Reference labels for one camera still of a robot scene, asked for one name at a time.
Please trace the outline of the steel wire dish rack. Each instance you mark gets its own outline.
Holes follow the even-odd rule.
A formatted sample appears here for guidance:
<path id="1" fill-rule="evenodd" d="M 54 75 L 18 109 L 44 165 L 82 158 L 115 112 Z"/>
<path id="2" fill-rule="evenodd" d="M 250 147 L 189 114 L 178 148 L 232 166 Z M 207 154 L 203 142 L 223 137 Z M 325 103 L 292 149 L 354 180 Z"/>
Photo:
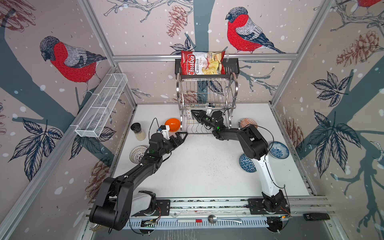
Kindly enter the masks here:
<path id="1" fill-rule="evenodd" d="M 195 135 L 211 133 L 211 130 L 207 130 L 195 118 L 188 120 L 185 110 L 204 110 L 209 116 L 214 111 L 223 111 L 225 126 L 232 127 L 238 89 L 239 85 L 234 73 L 229 75 L 177 74 L 176 90 L 180 110 L 180 130 Z"/>

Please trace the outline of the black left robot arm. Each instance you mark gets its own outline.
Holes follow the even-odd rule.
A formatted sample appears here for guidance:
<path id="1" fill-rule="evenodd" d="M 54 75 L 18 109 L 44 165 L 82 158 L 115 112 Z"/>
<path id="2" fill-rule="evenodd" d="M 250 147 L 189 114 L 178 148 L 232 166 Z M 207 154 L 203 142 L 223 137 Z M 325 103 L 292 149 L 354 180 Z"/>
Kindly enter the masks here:
<path id="1" fill-rule="evenodd" d="M 122 230 L 131 216 L 134 190 L 160 168 L 163 156 L 182 145 L 187 136 L 187 132 L 176 132 L 166 139 L 161 133 L 153 134 L 140 164 L 125 174 L 108 177 L 102 182 L 89 216 L 90 222 Z"/>

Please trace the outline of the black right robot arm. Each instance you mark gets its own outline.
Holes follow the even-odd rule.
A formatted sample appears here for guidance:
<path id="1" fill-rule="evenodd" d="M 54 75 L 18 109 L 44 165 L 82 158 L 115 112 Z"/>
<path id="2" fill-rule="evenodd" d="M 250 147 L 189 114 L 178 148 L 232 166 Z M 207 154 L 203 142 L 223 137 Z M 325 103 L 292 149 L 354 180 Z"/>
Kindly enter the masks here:
<path id="1" fill-rule="evenodd" d="M 220 141 L 238 141 L 244 154 L 253 161 L 259 175 L 263 205 L 266 212 L 273 214 L 279 210 L 290 214 L 289 202 L 285 198 L 283 187 L 275 181 L 269 163 L 269 145 L 256 126 L 247 125 L 244 128 L 228 128 L 224 125 L 222 111 L 214 111 L 210 116 L 203 110 L 192 110 L 192 116 L 203 126 L 209 128 L 216 139 Z"/>

